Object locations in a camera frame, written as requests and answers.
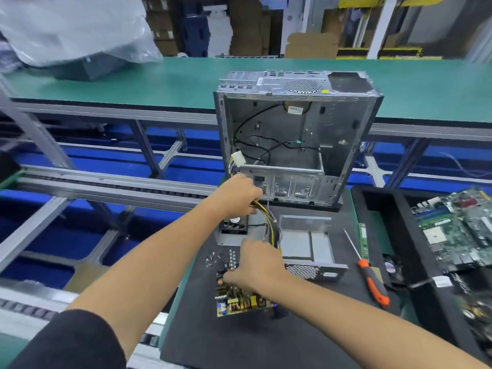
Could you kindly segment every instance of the person's left hand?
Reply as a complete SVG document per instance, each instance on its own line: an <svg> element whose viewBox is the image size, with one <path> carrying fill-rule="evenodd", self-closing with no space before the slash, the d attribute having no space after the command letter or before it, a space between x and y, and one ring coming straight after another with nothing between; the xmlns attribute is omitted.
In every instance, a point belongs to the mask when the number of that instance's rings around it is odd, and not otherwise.
<svg viewBox="0 0 492 369"><path fill-rule="evenodd" d="M221 219L229 219L256 213L250 204L262 195L262 189L254 186L253 180L238 173L219 186L204 203Z"/></svg>

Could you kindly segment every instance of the blue floor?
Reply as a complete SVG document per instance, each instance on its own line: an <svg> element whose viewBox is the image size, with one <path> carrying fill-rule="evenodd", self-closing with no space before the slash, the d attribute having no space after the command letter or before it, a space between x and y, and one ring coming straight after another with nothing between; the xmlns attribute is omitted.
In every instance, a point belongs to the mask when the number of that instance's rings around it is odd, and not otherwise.
<svg viewBox="0 0 492 369"><path fill-rule="evenodd" d="M108 131L110 137L119 141L98 140L99 145L138 148L138 145L132 142L128 126L111 126ZM188 130L186 134L188 153L220 155L217 132ZM172 130L150 128L148 135L154 150L167 150L176 140L176 132ZM64 149L76 167L83 171L134 177L148 177L151 173L140 153L72 147L64 147ZM466 172L462 171L455 161L443 153L455 157ZM403 147L392 143L378 143L374 151L379 166L387 171L393 171L396 168L402 154ZM14 157L22 164L52 166L34 145L24 145L17 148ZM162 156L156 155L157 161L160 158ZM364 167L361 156L354 163L354 167ZM467 177L467 173L474 175L492 173L492 150L429 147L413 172L458 177ZM217 185L222 176L223 164L221 161L176 158L166 170L164 178ZM348 179L348 186L356 184L372 185L372 179L364 173L352 173ZM431 190L442 193L462 190L469 186L468 183L456 181L430 181L411 178L406 179L402 185L403 188L407 189ZM482 188L492 194L492 185L484 185ZM11 190L0 191L0 242L49 199L49 196L43 194ZM118 204L109 204L108 206L115 214L119 214L125 208ZM181 215L177 212L136 209L128 227L129 238L120 238L103 259L103 264L113 265L143 239ZM91 207L86 201L76 200L29 245L28 250L69 259L82 259L96 246L106 229L105 225L93 215ZM31 279L46 286L63 288L72 274L73 270L70 268L18 258L0 276L17 280Z"/></svg>

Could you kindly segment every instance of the screwdriver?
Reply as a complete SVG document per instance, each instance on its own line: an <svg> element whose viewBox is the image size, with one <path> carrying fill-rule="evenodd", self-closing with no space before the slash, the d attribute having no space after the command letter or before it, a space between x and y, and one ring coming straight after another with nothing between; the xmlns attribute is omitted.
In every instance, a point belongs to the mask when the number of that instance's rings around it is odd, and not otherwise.
<svg viewBox="0 0 492 369"><path fill-rule="evenodd" d="M384 287L383 283L376 277L376 274L369 266L369 262L366 259L361 258L361 256L359 255L359 251L357 251L357 248L355 247L354 242L352 242L352 239L348 235L347 230L345 230L344 228L343 231L347 235L347 238L352 244L355 253L360 259L357 262L357 265L360 267L364 277L367 280L367 286L369 287L372 297L374 297L374 299L376 299L378 304L381 305L382 307L388 307L390 305L390 298L388 297L388 292L386 291L386 288Z"/></svg>

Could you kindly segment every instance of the white plastic bag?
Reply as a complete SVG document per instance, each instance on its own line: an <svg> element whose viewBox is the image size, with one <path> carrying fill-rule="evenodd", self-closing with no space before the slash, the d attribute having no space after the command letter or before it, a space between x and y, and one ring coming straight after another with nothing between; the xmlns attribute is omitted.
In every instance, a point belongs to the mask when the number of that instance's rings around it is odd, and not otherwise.
<svg viewBox="0 0 492 369"><path fill-rule="evenodd" d="M162 60L142 0L0 0L0 31L21 61L37 67L107 53Z"/></svg>

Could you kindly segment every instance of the black foam mat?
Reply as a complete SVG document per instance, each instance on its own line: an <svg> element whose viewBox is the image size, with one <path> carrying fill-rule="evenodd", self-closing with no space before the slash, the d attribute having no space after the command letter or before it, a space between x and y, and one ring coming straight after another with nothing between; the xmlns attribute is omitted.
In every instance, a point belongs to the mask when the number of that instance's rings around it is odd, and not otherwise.
<svg viewBox="0 0 492 369"><path fill-rule="evenodd" d="M320 284L376 305L355 266L357 255L343 231L346 228L353 240L357 238L356 224L349 204L338 213L270 208L277 216L296 214L332 217L333 230L329 232L329 236L334 258L337 263L347 264L349 270L337 283ZM213 236L200 249L164 338L162 360L200 369L230 366L234 369L359 367L340 347L300 317L290 315L272 320L263 311L217 317L213 298L216 269L206 268L205 259L212 251L228 256L229 249L230 247L218 246Z"/></svg>

